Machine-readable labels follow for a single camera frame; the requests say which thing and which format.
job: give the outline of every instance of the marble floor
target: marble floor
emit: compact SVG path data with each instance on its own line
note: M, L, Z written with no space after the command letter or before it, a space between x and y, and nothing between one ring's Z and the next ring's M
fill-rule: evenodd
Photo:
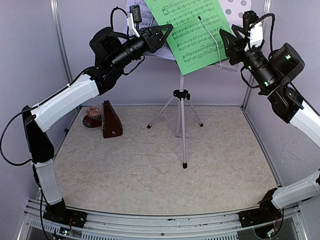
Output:
M238 107L186 107L188 168L182 140L159 106L115 107L124 134L103 139L82 124L82 108L54 162L68 206L134 215L192 215L257 206L276 186L270 167ZM174 125L177 107L166 116Z

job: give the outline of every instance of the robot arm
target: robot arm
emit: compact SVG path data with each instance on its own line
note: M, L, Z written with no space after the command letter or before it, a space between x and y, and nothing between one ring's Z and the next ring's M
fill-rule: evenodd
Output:
M292 80L301 73L305 63L288 43L278 50L272 50L270 46L268 59L264 56L261 51L264 44L261 21L266 17L272 17L273 29L275 16L272 13L258 18L253 11L244 13L243 28L232 26L235 36L221 29L225 53L231 65L243 62L242 70L249 70L258 85L251 86L241 74L243 81L250 88L260 88L259 95L267 96L274 113L302 131L320 148L319 114L292 85ZM280 209L317 195L320 195L320 171L291 185L269 190L259 202L259 208L239 213L241 225L248 227L271 222L281 218Z
M86 215L84 212L75 213L74 210L66 208L53 168L55 150L46 132L55 122L82 103L112 89L122 75L132 72L124 72L128 64L143 57L137 64L138 67L144 60L143 54L147 51L154 53L160 49L172 30L171 24L153 26L141 29L139 34L132 38L114 32L111 27L100 30L89 44L95 53L95 66L85 69L72 83L34 105L32 110L28 106L23 109L22 118L32 156L34 177L47 203L43 216L45 219L69 225L71 218L81 218L81 224L75 226L83 227ZM127 41L122 44L119 38Z

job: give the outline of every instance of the white clip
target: white clip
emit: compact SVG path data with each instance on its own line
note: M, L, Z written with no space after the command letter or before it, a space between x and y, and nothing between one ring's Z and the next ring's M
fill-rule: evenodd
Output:
M253 26L253 28L249 31L250 37L250 48L256 47L259 48L264 40L264 30L262 22ZM245 52L249 51L249 44L245 46Z
M135 28L134 17L133 17L132 13L128 14L126 21L127 21L128 27L129 27L129 33L133 33L134 35L136 35L139 38L140 34L138 33L137 29Z

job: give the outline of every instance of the lavender backdrop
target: lavender backdrop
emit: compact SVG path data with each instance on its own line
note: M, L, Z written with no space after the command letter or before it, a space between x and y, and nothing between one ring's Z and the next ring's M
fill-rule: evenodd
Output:
M60 58L50 1L0 2L0 131L25 105L34 105L62 88L67 79ZM48 133L55 147L65 135L75 112ZM8 129L3 150L13 162L30 158L22 118ZM0 157L1 239L13 238L29 198L38 188L30 164L13 167Z
M261 14L263 3L263 0L252 1L252 8ZM89 41L97 31L110 25L110 13L116 6L125 8L126 0L59 1L63 37L73 76L94 64ZM123 13L116 11L115 31L122 32L124 24L127 23ZM100 104L104 100L110 100L114 105L165 104L173 90L179 88L179 76L180 71L174 61L147 57L130 76L121 77L111 91L86 105ZM188 74L185 88L190 91L194 104L204 105L240 106L246 91L239 73L212 68Z
M276 21L274 49L290 43L305 61L304 71L294 80L301 94L320 110L319 55L317 41L320 1L272 1ZM320 150L299 130L285 124L272 111L266 97L254 90L247 109L258 129L284 186L292 184L320 168ZM300 209L307 223L310 239L320 239L320 197L302 202Z

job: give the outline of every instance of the gray wall panel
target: gray wall panel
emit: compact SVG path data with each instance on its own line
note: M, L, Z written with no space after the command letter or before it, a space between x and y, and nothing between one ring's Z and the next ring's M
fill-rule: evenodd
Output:
M50 1L2 0L0 3L0 131L25 105L34 105L66 83L50 10ZM55 147L61 143L75 112L60 120L50 131ZM30 153L18 117L3 142L5 155L16 163ZM1 239L12 239L29 198L38 187L30 164L13 167L0 157Z

